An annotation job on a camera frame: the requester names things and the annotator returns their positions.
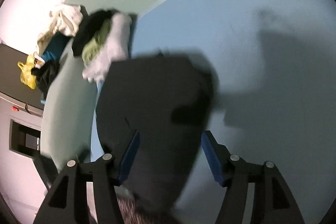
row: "green cloth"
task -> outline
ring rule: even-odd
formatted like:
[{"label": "green cloth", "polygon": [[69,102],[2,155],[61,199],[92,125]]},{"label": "green cloth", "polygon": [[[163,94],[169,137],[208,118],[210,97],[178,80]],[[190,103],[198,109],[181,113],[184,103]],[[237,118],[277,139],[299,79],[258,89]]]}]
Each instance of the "green cloth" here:
[{"label": "green cloth", "polygon": [[107,36],[111,30],[111,20],[106,19],[99,31],[97,31],[90,42],[85,45],[82,52],[82,59],[85,66],[88,66],[91,61],[97,56],[101,48],[104,46]]}]

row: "blue gripper pad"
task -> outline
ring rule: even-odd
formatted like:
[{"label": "blue gripper pad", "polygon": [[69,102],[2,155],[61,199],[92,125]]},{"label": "blue gripper pad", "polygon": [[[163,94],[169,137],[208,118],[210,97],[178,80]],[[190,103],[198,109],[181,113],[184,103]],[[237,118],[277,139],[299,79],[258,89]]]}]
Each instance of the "blue gripper pad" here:
[{"label": "blue gripper pad", "polygon": [[134,158],[135,158],[135,155],[137,154],[139,145],[140,145],[140,134],[139,134],[139,131],[137,131],[134,134],[133,139],[131,140],[125,152],[125,155],[120,163],[120,169],[119,169],[119,175],[118,175],[118,180],[120,184],[122,184],[125,180],[128,179],[128,175],[133,165]]},{"label": "blue gripper pad", "polygon": [[210,131],[202,133],[201,140],[202,148],[207,158],[213,178],[220,184],[220,186],[223,186],[225,179],[222,172],[222,162],[216,152],[218,143],[216,142]]}]

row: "pile of clothes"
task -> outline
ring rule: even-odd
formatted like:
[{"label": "pile of clothes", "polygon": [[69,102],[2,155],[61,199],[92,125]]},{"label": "pile of clothes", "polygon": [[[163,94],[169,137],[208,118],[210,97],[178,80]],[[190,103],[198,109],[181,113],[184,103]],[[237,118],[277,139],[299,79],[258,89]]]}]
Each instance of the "pile of clothes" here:
[{"label": "pile of clothes", "polygon": [[118,10],[98,10],[90,15],[79,5],[56,5],[49,13],[47,27],[37,41],[35,68],[37,87],[44,104],[49,87],[59,71],[59,59],[71,37],[74,57],[82,57],[83,78],[103,81],[110,64],[128,58],[132,19]]}]

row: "silver screw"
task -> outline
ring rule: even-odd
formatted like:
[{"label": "silver screw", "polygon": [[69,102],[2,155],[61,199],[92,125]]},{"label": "silver screw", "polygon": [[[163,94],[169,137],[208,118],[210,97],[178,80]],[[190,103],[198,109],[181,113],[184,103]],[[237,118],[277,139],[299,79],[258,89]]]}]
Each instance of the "silver screw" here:
[{"label": "silver screw", "polygon": [[70,160],[70,161],[68,161],[67,166],[73,167],[73,166],[75,166],[75,164],[76,164],[76,162],[74,160]]},{"label": "silver screw", "polygon": [[230,159],[233,160],[233,161],[238,161],[240,158],[239,158],[238,155],[231,155]]},{"label": "silver screw", "polygon": [[267,166],[268,168],[273,168],[273,167],[274,167],[274,163],[272,163],[271,161],[267,161],[267,162],[266,162],[266,166]]},{"label": "silver screw", "polygon": [[112,159],[112,155],[111,154],[105,154],[103,156],[103,160],[110,160],[110,159]]}]

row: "clothing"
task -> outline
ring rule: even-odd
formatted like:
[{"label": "clothing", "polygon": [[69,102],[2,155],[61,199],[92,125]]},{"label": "clothing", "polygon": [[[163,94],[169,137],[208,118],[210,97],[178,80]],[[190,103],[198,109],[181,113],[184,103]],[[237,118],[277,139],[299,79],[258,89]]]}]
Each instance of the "clothing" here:
[{"label": "clothing", "polygon": [[104,47],[92,63],[84,68],[83,78],[97,83],[104,80],[111,62],[128,58],[128,42],[132,20],[129,15],[116,13],[111,20],[111,31]]},{"label": "clothing", "polygon": [[82,52],[82,59],[84,62],[84,66],[88,66],[91,61],[96,57],[96,55],[100,52],[104,43],[106,41],[107,36],[111,30],[111,20],[106,19],[103,23],[103,26],[99,31],[97,31],[94,37],[90,40],[88,44],[85,45]]},{"label": "clothing", "polygon": [[61,32],[57,32],[50,40],[44,53],[41,55],[44,62],[49,60],[59,60],[70,38],[71,37],[66,37]]},{"label": "clothing", "polygon": [[41,56],[56,32],[74,37],[83,19],[79,5],[56,5],[49,13],[48,26],[39,34],[36,52]]},{"label": "clothing", "polygon": [[98,99],[97,133],[109,153],[131,130],[140,146],[125,186],[148,212],[176,202],[199,151],[212,77],[184,55],[113,62]]},{"label": "clothing", "polygon": [[40,69],[31,69],[31,74],[36,76],[37,87],[42,91],[42,100],[46,100],[49,87],[59,71],[57,60],[47,61]]},{"label": "clothing", "polygon": [[85,45],[92,39],[95,32],[99,31],[104,21],[106,19],[111,19],[112,15],[116,12],[117,10],[99,10],[83,18],[81,24],[79,25],[77,35],[73,39],[72,43],[74,57],[82,55]]}]

